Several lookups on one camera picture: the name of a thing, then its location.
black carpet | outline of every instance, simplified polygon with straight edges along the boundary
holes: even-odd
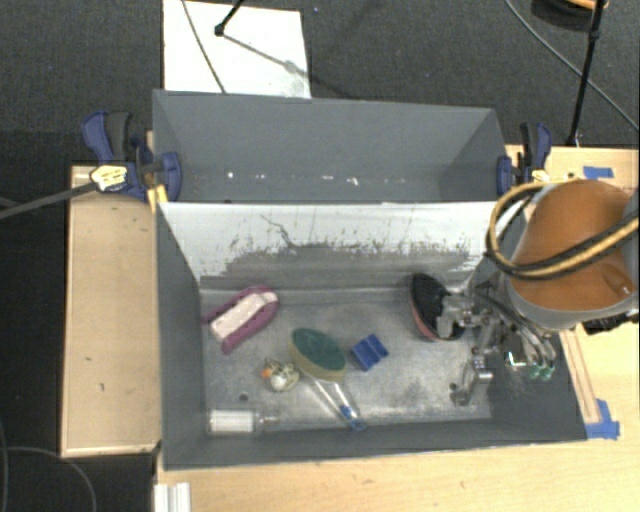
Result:
[[[588,17],[544,0],[511,1],[582,67]],[[543,122],[556,143],[569,135],[578,77],[504,0],[246,5],[302,11],[315,97],[492,107],[509,143],[520,142],[522,121]],[[128,110],[132,131],[151,126],[150,91],[162,86],[162,6],[4,0],[0,13],[0,197],[21,202],[64,189],[72,162],[91,158],[79,129],[91,112]],[[636,0],[611,0],[591,72],[636,124],[638,20]],[[580,132],[583,145],[638,146],[637,132],[591,89]],[[65,206],[0,221],[0,419],[11,446],[58,446],[64,294]],[[98,510],[149,509],[150,456],[79,462]],[[91,510],[82,479],[68,466],[16,452],[9,466],[10,511]]]

gray bin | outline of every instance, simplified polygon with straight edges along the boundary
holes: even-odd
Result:
[[[449,383],[473,334],[428,342],[411,318],[413,272],[456,288],[481,260],[504,152],[492,111],[157,91],[154,137],[185,171],[157,218],[167,469],[585,438],[562,356],[545,383],[496,360],[487,399],[455,407]],[[255,284],[276,290],[278,315],[225,356],[201,315]],[[345,353],[371,333],[389,350],[345,377],[368,429],[349,431],[304,381],[287,393],[262,382],[296,327]],[[213,408],[277,410],[280,423],[211,437]]]

black shoe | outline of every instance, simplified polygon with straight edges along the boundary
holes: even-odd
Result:
[[[451,295],[440,282],[427,274],[414,274],[411,277],[409,302],[413,319],[418,329],[427,338],[435,340],[455,340],[462,336],[464,327],[453,326],[453,335],[442,338],[436,329],[437,318],[442,314],[442,299]]]

green sponge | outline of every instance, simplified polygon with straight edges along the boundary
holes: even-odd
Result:
[[[293,331],[289,354],[300,370],[317,379],[341,382],[347,371],[347,360],[336,341],[314,329]]]

wooden table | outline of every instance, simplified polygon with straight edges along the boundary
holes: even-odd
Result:
[[[554,148],[547,170],[581,176],[584,165],[612,168],[626,190],[638,186],[637,151]],[[74,185],[86,174],[75,168]],[[63,456],[149,452],[160,440],[152,224],[148,207],[124,197],[72,201]],[[595,395],[621,422],[618,441],[179,472],[159,464],[157,479],[189,482],[194,512],[635,510],[638,328],[579,337]]]

